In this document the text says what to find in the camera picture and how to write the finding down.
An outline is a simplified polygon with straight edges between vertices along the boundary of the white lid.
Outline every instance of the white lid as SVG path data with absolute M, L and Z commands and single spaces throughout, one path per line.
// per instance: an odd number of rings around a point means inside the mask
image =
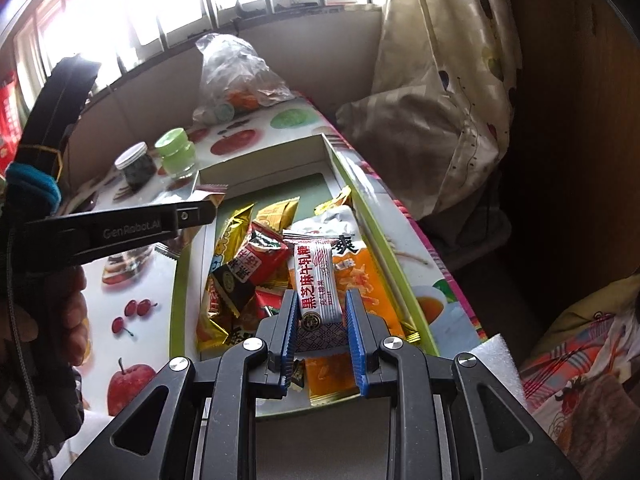
M 115 162 L 116 168 L 118 168 L 119 170 L 123 170 L 129 164 L 138 160 L 145 153 L 146 153 L 145 142 L 139 142 L 137 144 L 134 144 L 116 159 L 116 162 Z

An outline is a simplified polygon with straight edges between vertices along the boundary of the window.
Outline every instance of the window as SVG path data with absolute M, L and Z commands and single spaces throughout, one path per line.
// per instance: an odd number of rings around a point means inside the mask
M 370 0 L 41 0 L 14 35 L 27 107 L 63 57 L 102 63 L 103 88 L 149 57 L 238 18 Z

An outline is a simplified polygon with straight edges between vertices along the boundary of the silver screw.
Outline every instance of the silver screw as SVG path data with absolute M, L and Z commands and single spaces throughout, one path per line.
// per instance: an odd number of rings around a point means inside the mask
M 169 368 L 174 372 L 181 372 L 189 366 L 189 360 L 186 357 L 174 357 L 169 361 Z
M 393 335 L 393 336 L 387 337 L 382 342 L 382 344 L 385 346 L 385 348 L 389 348 L 390 350 L 396 350 L 402 346 L 402 339 Z
M 475 355 L 463 353 L 458 356 L 458 363 L 465 368 L 473 368 L 478 363 Z
M 254 351 L 262 348 L 262 339 L 259 337 L 250 337 L 242 342 L 242 346 L 245 350 Z

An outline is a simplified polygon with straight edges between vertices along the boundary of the green jar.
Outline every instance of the green jar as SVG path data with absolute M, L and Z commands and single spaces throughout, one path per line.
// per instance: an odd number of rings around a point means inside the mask
M 190 176 L 196 170 L 196 148 L 184 128 L 169 130 L 156 140 L 156 150 L 162 156 L 162 167 L 172 178 Z

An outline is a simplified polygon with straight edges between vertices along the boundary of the clear plastic container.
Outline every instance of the clear plastic container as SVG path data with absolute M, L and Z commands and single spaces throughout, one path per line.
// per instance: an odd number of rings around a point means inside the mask
M 146 152 L 146 144 L 139 142 L 123 152 L 115 162 L 133 192 L 144 186 L 156 174 L 156 165 Z
M 169 130 L 156 140 L 162 167 L 174 179 L 192 175 L 196 170 L 196 148 L 184 128 Z

